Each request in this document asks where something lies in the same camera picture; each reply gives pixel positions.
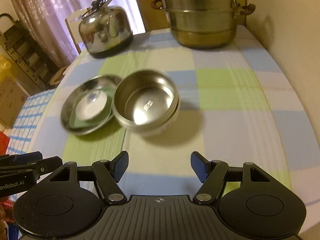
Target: stacked pot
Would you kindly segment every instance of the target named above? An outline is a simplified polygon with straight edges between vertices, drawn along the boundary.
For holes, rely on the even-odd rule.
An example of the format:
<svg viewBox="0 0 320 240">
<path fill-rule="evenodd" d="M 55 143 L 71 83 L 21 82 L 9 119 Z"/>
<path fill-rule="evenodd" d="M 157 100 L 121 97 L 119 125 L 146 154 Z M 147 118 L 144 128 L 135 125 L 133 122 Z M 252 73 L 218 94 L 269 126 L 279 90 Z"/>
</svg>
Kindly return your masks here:
<svg viewBox="0 0 320 240">
<path fill-rule="evenodd" d="M 151 6 L 164 10 L 171 33 L 182 45 L 216 48 L 236 35 L 236 15 L 250 15 L 255 5 L 240 6 L 239 0 L 154 0 Z"/>
</svg>

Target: dining table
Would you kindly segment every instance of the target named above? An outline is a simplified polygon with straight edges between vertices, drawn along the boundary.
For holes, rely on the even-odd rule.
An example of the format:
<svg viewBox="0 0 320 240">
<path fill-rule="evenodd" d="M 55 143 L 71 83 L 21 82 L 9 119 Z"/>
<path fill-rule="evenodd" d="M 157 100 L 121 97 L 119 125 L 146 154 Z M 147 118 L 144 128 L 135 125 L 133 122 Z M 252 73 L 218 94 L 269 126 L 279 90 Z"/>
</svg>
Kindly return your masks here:
<svg viewBox="0 0 320 240">
<path fill-rule="evenodd" d="M 167 130 L 144 137 L 115 118 L 83 136 L 64 130 L 62 106 L 80 84 L 97 75 L 124 78 L 144 69 L 165 71 L 178 87 L 180 112 Z M 26 108 L 32 107 L 32 97 L 28 100 Z M 85 49 L 43 108 L 32 134 L 26 134 L 25 152 L 87 166 L 125 150 L 129 166 L 118 185 L 128 198 L 193 198 L 202 185 L 190 166 L 190 155 L 197 151 L 229 166 L 255 163 L 305 203 L 302 232 L 320 222 L 320 150 L 312 125 L 281 68 L 244 26 L 218 49 L 183 47 L 169 29 L 134 35 L 127 49 L 107 58 L 96 59 Z M 14 143 L 9 147 L 13 154 Z M 228 182 L 225 193 L 239 186 Z M 81 187 L 95 191 L 92 182 Z"/>
</svg>

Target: small white dish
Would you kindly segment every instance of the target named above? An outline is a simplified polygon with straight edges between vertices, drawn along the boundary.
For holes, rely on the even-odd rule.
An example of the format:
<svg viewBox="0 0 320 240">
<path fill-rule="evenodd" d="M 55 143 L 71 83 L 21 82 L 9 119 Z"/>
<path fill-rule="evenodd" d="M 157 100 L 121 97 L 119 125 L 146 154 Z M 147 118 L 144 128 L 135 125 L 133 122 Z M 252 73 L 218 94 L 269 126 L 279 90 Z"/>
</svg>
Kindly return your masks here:
<svg viewBox="0 0 320 240">
<path fill-rule="evenodd" d="M 85 95 L 76 106 L 76 117 L 88 121 L 97 117 L 105 108 L 108 96 L 104 91 L 93 90 Z"/>
</svg>

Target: green dish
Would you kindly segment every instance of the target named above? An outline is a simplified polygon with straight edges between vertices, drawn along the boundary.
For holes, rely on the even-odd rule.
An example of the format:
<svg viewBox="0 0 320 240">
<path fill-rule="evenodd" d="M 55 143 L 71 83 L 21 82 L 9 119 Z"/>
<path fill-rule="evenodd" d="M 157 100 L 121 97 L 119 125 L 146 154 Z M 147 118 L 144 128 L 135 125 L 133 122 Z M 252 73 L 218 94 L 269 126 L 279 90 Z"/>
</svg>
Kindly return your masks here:
<svg viewBox="0 0 320 240">
<path fill-rule="evenodd" d="M 75 106 L 72 109 L 71 115 L 70 115 L 70 119 L 69 119 L 69 127 L 71 129 L 77 129 L 77 128 L 85 128 L 85 127 L 90 127 L 90 126 L 97 126 L 100 123 L 102 123 L 103 121 L 105 121 L 106 119 L 108 119 L 108 117 L 111 115 L 112 113 L 112 101 L 115 95 L 115 89 L 111 88 L 111 87 L 102 87 L 100 89 L 101 91 L 105 92 L 108 96 L 108 100 L 107 100 L 107 104 L 104 107 L 103 111 L 95 118 L 93 118 L 92 120 L 88 120 L 88 121 L 82 121 L 80 119 L 78 119 L 76 117 L 76 106 L 78 105 L 79 101 L 88 93 L 90 93 L 90 91 L 83 93 L 82 95 L 79 96 L 79 98 L 77 99 Z"/>
</svg>

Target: stainless steel kettle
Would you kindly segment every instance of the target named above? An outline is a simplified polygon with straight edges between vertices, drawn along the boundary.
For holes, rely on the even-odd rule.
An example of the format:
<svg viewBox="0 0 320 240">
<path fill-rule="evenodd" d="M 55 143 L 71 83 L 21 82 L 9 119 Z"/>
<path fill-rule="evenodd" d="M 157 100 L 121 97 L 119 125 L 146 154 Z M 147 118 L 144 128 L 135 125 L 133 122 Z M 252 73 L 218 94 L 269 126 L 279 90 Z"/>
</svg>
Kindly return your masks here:
<svg viewBox="0 0 320 240">
<path fill-rule="evenodd" d="M 109 6 L 112 0 L 96 0 L 82 16 L 80 36 L 93 57 L 107 57 L 120 52 L 131 43 L 132 30 L 120 6 Z"/>
</svg>

